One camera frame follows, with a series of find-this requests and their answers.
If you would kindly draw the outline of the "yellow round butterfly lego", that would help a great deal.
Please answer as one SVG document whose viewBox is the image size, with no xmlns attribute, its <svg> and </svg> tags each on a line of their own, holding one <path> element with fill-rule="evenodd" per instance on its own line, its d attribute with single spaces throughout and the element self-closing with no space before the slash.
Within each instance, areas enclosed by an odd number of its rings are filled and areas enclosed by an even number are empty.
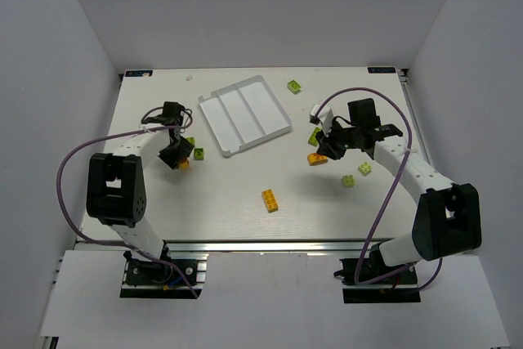
<svg viewBox="0 0 523 349">
<path fill-rule="evenodd" d="M 187 169 L 189 166 L 190 166 L 190 162 L 187 159 L 185 159 L 185 160 L 181 160 L 179 162 L 178 167 L 179 167 L 179 169 Z"/>
</svg>

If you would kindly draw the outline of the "green 2x2 lego upturned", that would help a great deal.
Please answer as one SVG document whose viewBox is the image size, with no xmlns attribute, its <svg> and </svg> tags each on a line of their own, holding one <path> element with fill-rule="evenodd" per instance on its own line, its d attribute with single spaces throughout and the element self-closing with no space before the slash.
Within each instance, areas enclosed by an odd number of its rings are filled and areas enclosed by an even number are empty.
<svg viewBox="0 0 523 349">
<path fill-rule="evenodd" d="M 194 160 L 198 160 L 198 161 L 204 160 L 204 157 L 205 157 L 204 148 L 195 147 L 193 150 L 193 157 L 194 157 Z"/>
</svg>

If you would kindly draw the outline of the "yellow sloped printed lego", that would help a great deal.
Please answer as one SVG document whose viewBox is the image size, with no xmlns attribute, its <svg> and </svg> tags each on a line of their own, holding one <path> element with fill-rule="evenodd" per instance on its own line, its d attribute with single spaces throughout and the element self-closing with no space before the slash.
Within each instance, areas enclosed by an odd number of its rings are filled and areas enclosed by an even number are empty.
<svg viewBox="0 0 523 349">
<path fill-rule="evenodd" d="M 310 166 L 317 166 L 321 164 L 325 164 L 329 161 L 329 159 L 321 154 L 317 153 L 311 153 L 307 155 L 307 162 Z"/>
</svg>

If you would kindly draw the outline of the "yellow 2x4 lego brick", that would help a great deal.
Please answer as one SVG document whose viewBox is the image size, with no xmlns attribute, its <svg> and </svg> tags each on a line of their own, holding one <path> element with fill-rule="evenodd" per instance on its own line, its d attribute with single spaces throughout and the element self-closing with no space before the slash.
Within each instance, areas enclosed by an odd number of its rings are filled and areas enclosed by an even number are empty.
<svg viewBox="0 0 523 349">
<path fill-rule="evenodd" d="M 261 196 L 268 213 L 276 212 L 279 209 L 279 205 L 272 189 L 262 191 Z"/>
</svg>

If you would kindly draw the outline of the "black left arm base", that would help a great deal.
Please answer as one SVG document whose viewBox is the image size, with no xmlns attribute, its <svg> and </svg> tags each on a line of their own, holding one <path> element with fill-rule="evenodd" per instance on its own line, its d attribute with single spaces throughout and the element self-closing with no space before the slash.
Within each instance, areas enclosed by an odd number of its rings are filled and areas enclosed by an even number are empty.
<svg viewBox="0 0 523 349">
<path fill-rule="evenodd" d="M 192 299 L 196 297 L 182 276 L 170 266 L 158 264 L 150 260 L 134 258 L 130 251 L 123 256 L 126 264 L 119 296 L 131 299 Z M 207 262 L 203 259 L 172 259 L 197 296 L 201 294 Z"/>
</svg>

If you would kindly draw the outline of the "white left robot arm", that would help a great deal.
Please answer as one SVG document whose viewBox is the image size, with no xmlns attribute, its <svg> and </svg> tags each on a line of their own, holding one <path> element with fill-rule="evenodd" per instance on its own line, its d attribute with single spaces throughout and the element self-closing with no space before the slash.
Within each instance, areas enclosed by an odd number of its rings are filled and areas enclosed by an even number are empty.
<svg viewBox="0 0 523 349">
<path fill-rule="evenodd" d="M 87 214 L 116 232 L 134 258 L 161 259 L 165 242 L 146 218 L 145 168 L 155 159 L 176 170 L 188 166 L 194 144 L 182 136 L 192 110 L 166 101 L 160 114 L 145 116 L 121 146 L 89 161 Z"/>
</svg>

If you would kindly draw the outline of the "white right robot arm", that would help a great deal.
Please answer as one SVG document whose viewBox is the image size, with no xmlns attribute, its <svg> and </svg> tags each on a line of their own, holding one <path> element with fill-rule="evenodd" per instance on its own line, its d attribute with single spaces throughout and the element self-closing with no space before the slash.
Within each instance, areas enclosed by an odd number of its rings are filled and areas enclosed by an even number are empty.
<svg viewBox="0 0 523 349">
<path fill-rule="evenodd" d="M 339 160 L 348 150 L 360 150 L 403 186 L 417 204 L 412 230 L 379 244 L 368 244 L 357 262 L 356 284 L 374 284 L 410 268 L 472 251 L 481 246 L 481 211 L 477 189 L 458 184 L 435 170 L 412 147 L 411 135 L 382 123 L 373 99 L 352 101 L 350 119 L 343 127 L 329 107 L 315 105 L 310 121 L 321 126 L 318 153 Z"/>
</svg>

